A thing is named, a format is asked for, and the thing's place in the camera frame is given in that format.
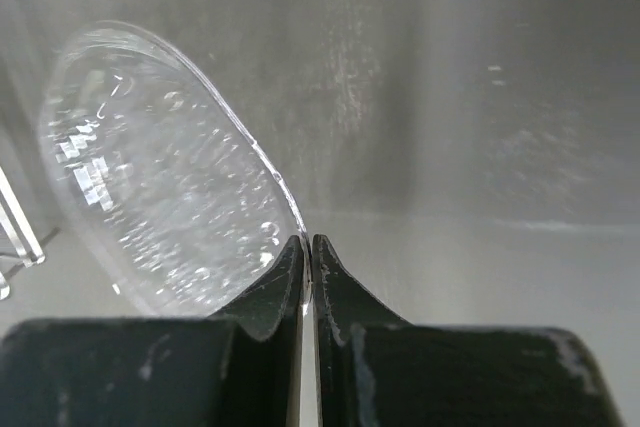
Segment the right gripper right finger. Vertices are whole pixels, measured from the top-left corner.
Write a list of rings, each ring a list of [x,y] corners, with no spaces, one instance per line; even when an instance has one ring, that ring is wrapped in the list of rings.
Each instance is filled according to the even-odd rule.
[[[619,426],[594,356],[557,328],[421,326],[311,247],[323,426]]]

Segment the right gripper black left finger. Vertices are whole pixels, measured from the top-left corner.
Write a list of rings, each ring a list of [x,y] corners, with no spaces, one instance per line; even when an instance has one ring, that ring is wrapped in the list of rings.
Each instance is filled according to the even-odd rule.
[[[28,320],[1,343],[5,426],[295,426],[297,236],[215,314]]]

